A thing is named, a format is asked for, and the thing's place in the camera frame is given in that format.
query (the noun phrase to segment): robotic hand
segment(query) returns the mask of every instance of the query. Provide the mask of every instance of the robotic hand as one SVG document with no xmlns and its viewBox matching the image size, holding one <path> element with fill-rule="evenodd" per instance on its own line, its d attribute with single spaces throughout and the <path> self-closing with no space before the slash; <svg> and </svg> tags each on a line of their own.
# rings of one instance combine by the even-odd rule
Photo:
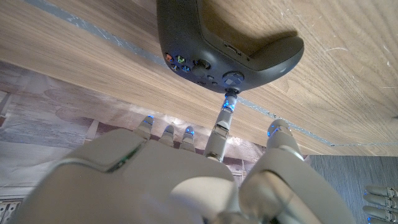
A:
<svg viewBox="0 0 398 224">
<path fill-rule="evenodd" d="M 398 222 L 398 188 L 366 186 L 363 198 L 373 204 L 387 208 L 381 209 L 365 205 L 363 210 L 371 215 L 369 224 L 389 224 Z"/>
<path fill-rule="evenodd" d="M 267 152 L 239 189 L 221 163 L 236 104 L 227 93 L 205 155 L 193 153 L 192 127 L 180 149 L 167 126 L 150 139 L 153 116 L 63 158 L 11 223 L 355 223 L 332 187 L 303 162 L 287 123 L 268 129 Z"/>
</svg>

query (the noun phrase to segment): wooden table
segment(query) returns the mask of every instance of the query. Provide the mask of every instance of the wooden table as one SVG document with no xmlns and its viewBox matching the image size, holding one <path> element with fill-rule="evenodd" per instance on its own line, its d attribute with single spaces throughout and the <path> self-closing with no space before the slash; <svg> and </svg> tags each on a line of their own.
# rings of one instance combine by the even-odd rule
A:
<svg viewBox="0 0 398 224">
<path fill-rule="evenodd" d="M 48 2 L 162 57 L 154 0 Z M 397 11 L 393 0 L 209 0 L 203 13 L 210 30 L 247 54 L 284 35 L 303 38 L 290 73 L 240 96 L 311 132 L 294 131 L 304 154 L 398 156 Z M 204 127 L 223 101 L 20 0 L 0 1 L 0 34 L 0 60 Z M 272 120 L 238 104 L 231 134 L 265 145 Z"/>
</svg>

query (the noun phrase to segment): controller thumbstick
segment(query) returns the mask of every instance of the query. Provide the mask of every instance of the controller thumbstick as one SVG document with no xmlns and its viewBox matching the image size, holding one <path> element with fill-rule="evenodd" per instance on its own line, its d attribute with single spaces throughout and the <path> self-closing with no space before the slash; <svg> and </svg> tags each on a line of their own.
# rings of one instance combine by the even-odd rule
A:
<svg viewBox="0 0 398 224">
<path fill-rule="evenodd" d="M 197 77 L 206 77 L 211 65 L 205 60 L 199 59 L 193 62 L 195 65 L 192 68 L 193 74 Z"/>
</svg>

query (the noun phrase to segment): xbox controller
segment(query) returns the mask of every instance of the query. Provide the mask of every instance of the xbox controller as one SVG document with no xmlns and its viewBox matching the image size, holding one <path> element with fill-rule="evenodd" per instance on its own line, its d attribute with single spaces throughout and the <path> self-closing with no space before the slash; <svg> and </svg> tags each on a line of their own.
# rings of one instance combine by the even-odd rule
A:
<svg viewBox="0 0 398 224">
<path fill-rule="evenodd" d="M 285 75 L 303 55 L 300 37 L 285 37 L 245 55 L 205 27 L 201 9 L 201 0 L 157 0 L 164 59 L 193 83 L 218 93 L 239 93 Z"/>
</svg>

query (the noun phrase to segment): robot finger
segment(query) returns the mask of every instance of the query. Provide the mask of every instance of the robot finger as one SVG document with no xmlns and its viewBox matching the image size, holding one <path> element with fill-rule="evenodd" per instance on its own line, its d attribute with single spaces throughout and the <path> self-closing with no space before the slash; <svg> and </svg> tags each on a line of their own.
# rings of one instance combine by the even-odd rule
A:
<svg viewBox="0 0 398 224">
<path fill-rule="evenodd" d="M 369 214 L 375 218 L 378 218 L 380 220 L 394 222 L 394 223 L 398 222 L 398 213 L 396 213 L 396 212 L 387 211 L 384 209 L 375 208 L 375 207 L 368 206 L 368 205 L 365 205 L 363 207 L 363 210 L 367 214 Z"/>
<path fill-rule="evenodd" d="M 392 224 L 392 222 L 386 222 L 378 218 L 369 217 L 368 224 Z"/>
<path fill-rule="evenodd" d="M 174 146 L 174 127 L 168 125 L 162 134 L 162 137 L 159 139 L 159 142 L 165 144 L 166 146 L 173 147 Z"/>
<path fill-rule="evenodd" d="M 396 187 L 366 186 L 365 190 L 374 195 L 380 195 L 391 198 L 398 198 L 398 189 Z"/>
<path fill-rule="evenodd" d="M 390 198 L 390 197 L 384 197 L 384 196 L 380 196 L 380 195 L 365 193 L 365 195 L 363 195 L 363 199 L 365 199 L 369 203 L 386 206 L 389 208 L 397 208 L 398 207 L 398 199 L 397 198 Z"/>
<path fill-rule="evenodd" d="M 185 133 L 182 136 L 182 142 L 180 149 L 195 152 L 195 146 L 193 145 L 193 135 L 195 134 L 193 127 L 188 126 L 185 128 Z"/>
<path fill-rule="evenodd" d="M 154 117 L 152 115 L 148 115 L 141 121 L 138 128 L 134 130 L 134 133 L 148 140 L 150 139 L 150 131 L 153 124 Z"/>
</svg>

